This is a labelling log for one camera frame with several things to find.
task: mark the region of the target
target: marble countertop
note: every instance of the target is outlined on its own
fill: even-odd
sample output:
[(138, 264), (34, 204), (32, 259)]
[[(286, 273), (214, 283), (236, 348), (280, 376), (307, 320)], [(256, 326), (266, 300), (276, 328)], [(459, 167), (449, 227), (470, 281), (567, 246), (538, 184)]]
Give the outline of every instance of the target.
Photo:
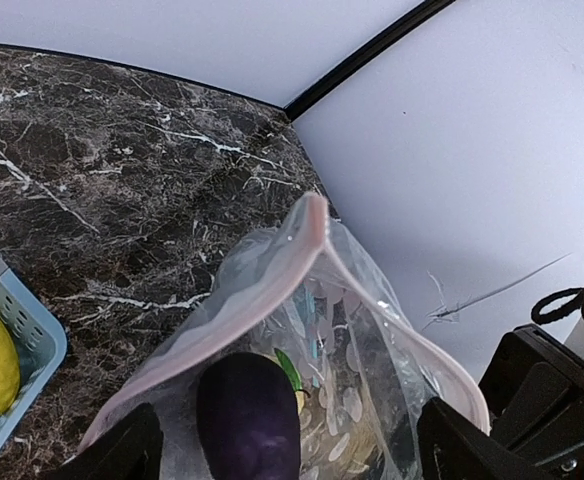
[(68, 355), (0, 454), (36, 478), (180, 325), (223, 255), (320, 185), (284, 115), (156, 74), (0, 48), (0, 255)]

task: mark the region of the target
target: white wall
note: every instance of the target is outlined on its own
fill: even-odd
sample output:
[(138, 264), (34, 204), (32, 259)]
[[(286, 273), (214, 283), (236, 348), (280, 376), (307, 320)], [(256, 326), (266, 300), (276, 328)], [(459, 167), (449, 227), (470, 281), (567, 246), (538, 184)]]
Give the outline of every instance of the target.
[[(295, 123), (344, 222), (427, 335), (479, 378), (501, 336), (584, 285), (584, 0), (463, 0)], [(563, 339), (574, 321), (550, 330)]]
[(285, 106), (419, 0), (0, 0), (0, 43), (149, 68)]

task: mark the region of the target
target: green leaf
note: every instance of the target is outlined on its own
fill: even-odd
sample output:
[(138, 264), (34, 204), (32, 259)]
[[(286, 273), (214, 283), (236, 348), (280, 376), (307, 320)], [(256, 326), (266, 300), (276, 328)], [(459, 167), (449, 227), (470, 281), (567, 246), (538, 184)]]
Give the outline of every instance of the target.
[(290, 360), (290, 357), (288, 357), (278, 348), (274, 349), (274, 353), (276, 353), (276, 358), (279, 360), (281, 368), (290, 379), (290, 383), (292, 383), (292, 388), (294, 391), (298, 392), (301, 390), (301, 376), (299, 375), (299, 372), (296, 371), (296, 368), (294, 368), (294, 364), (292, 363), (292, 360)]

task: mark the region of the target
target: black trim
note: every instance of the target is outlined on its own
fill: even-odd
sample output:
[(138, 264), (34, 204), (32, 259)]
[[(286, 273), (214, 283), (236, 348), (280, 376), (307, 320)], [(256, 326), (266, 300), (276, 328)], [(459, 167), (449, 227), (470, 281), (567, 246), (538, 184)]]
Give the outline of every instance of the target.
[(288, 118), (291, 121), (299, 118), (360, 68), (455, 1), (425, 0), (410, 10), (285, 107), (284, 110)]
[(192, 80), (190, 78), (184, 78), (184, 77), (179, 77), (177, 75), (171, 75), (169, 73), (157, 72), (156, 70), (151, 70), (149, 68), (137, 67), (135, 65), (128, 65), (125, 63), (119, 63), (119, 62), (115, 62), (113, 60), (106, 60), (103, 58), (90, 57), (87, 55), (79, 55), (76, 53), (58, 52), (55, 50), (46, 50), (44, 48), (25, 47), (22, 45), (11, 45), (9, 43), (0, 43), (0, 48), (10, 48), (12, 50), (19, 50), (19, 51), (24, 51), (24, 52), (43, 53), (45, 55), (57, 55), (57, 56), (61, 56), (61, 57), (75, 58), (77, 60), (87, 60), (87, 61), (92, 61), (92, 62), (97, 62), (97, 63), (104, 63), (106, 65), (112, 65), (113, 67), (121, 67), (121, 68), (127, 68), (129, 70), (136, 70), (137, 72), (150, 73), (153, 75), (159, 75), (161, 77), (169, 78), (172, 80), (177, 80), (177, 81), (181, 81), (181, 82), (188, 82), (188, 83), (191, 83), (193, 85), (198, 85), (199, 87), (209, 88), (210, 90), (215, 90), (217, 92), (225, 93), (227, 95), (233, 95), (235, 97), (244, 98), (245, 100), (249, 100), (250, 102), (255, 102), (255, 103), (258, 103), (260, 105), (264, 105), (266, 107), (274, 108), (278, 111), (284, 111), (284, 109), (282, 107), (279, 107), (277, 105), (273, 105), (273, 104), (265, 102), (263, 100), (259, 100), (258, 98), (250, 97), (248, 95), (243, 95), (241, 93), (232, 92), (230, 90), (226, 90), (225, 88), (215, 87), (214, 85), (209, 85), (207, 83), (199, 82), (197, 80)]

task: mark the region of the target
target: ziplock bag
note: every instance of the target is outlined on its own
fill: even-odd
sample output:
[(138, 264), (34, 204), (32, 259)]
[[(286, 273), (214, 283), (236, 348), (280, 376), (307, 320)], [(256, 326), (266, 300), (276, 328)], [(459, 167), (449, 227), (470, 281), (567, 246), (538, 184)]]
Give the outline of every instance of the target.
[(211, 479), (197, 378), (228, 352), (275, 349), (309, 393), (299, 412), (303, 480), (419, 478), (416, 421), (432, 396), (489, 432), (470, 375), (414, 331), (363, 247), (307, 193), (281, 228), (254, 231), (227, 255), (210, 296), (106, 402), (79, 453), (149, 402), (165, 434), (161, 478)]

